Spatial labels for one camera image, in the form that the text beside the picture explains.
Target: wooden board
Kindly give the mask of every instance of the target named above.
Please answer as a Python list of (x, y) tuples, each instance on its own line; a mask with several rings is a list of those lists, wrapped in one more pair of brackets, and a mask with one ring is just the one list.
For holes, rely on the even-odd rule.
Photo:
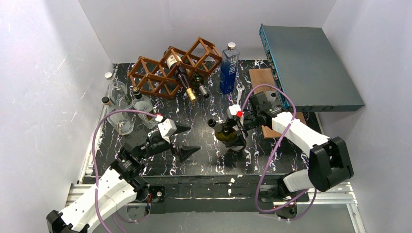
[[(260, 84), (269, 84), (275, 86), (275, 81), (272, 76), (270, 69), (250, 69), (249, 70), (250, 81), (252, 82), (252, 87)], [(254, 93), (259, 93), (261, 91), (267, 92), (272, 91), (270, 87), (263, 86), (259, 87), (254, 91)], [(296, 118), (306, 125), (305, 118), (302, 113), (297, 113)], [(263, 136), (265, 138), (277, 138), (280, 137), (281, 133), (269, 129), (267, 126), (262, 126)]]

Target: white wall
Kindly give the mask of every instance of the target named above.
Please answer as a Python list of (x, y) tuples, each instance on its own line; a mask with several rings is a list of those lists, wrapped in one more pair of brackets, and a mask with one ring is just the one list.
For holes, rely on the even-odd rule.
[(322, 113), (346, 140), (368, 232), (411, 232), (412, 2), (338, 0), (323, 29), (366, 107)]
[(77, 0), (0, 8), (0, 232), (47, 232), (79, 177), (112, 65)]
[(160, 60), (198, 36), (219, 50), (235, 42), (241, 59), (263, 59), (261, 23), (321, 27), (336, 0), (79, 0), (113, 63)]

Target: marble table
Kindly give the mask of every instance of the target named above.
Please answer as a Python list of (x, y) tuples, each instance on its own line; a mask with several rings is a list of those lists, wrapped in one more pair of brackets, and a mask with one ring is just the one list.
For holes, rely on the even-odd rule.
[[(131, 82), (126, 76), (133, 65), (115, 64), (114, 66), (116, 78), (125, 82), (128, 86), (131, 86)], [(212, 65), (212, 62), (207, 62), (208, 67)], [(245, 86), (242, 99), (252, 89), (248, 70), (268, 67), (266, 60), (241, 60), (239, 62), (237, 84)], [(151, 97), (157, 113), (192, 127), (190, 131), (179, 134), (177, 142), (190, 146), (201, 146), (201, 150), (194, 153), (183, 163), (180, 163), (178, 158), (172, 156), (170, 151), (156, 154), (148, 159), (147, 167), (142, 175), (213, 176), (261, 174), (263, 172), (270, 152), (275, 146), (276, 139), (265, 139), (261, 128), (257, 128), (249, 131), (247, 147), (244, 151), (232, 152), (227, 150), (221, 142), (214, 139), (213, 130), (206, 124), (210, 118), (224, 121), (226, 119), (225, 112), (227, 107), (233, 104), (237, 97), (236, 91), (222, 95), (219, 89), (219, 69), (219, 67), (215, 69), (206, 81), (205, 86), (210, 92), (208, 99), (198, 96), (198, 101), (191, 103), (182, 90), (171, 100)], [(133, 117), (135, 128), (150, 132), (149, 129), (143, 127), (139, 117), (134, 114), (131, 114), (131, 116)], [(304, 117), (309, 127), (320, 132), (315, 113), (304, 113)], [(100, 174), (103, 174), (110, 166), (123, 142), (124, 136), (118, 135), (112, 126), (106, 122), (97, 151), (97, 165)], [(275, 154), (274, 160), (270, 164), (270, 173), (287, 173), (305, 169), (307, 165), (307, 156), (289, 140), (284, 139)]]

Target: red tag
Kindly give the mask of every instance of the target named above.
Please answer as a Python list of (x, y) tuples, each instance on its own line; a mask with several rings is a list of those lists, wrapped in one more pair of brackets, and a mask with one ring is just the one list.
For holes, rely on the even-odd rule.
[(238, 113), (236, 113), (236, 115), (241, 118), (243, 116), (243, 112), (242, 111), (238, 111)]

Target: wine rack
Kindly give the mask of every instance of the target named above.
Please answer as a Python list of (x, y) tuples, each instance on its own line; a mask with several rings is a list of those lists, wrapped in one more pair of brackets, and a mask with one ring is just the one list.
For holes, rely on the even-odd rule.
[[(202, 45), (205, 50), (200, 57), (192, 54), (199, 45)], [(169, 70), (166, 65), (166, 59), (171, 54), (178, 62), (171, 70)], [(215, 64), (210, 69), (208, 69), (205, 64), (207, 58), (212, 58), (215, 61)], [(180, 82), (173, 77), (173, 74), (178, 67), (182, 66), (188, 70), (189, 80), (191, 80), (194, 73), (202, 75), (206, 80), (221, 62), (222, 55), (216, 49), (216, 46), (209, 41), (198, 37), (196, 42), (187, 52), (170, 46), (160, 61), (140, 56), (135, 66), (128, 73), (128, 77), (132, 81), (133, 86), (140, 88), (142, 94), (171, 99), (181, 88)], [(154, 65), (154, 68), (149, 70), (147, 64)], [(138, 73), (142, 68), (144, 74)]]

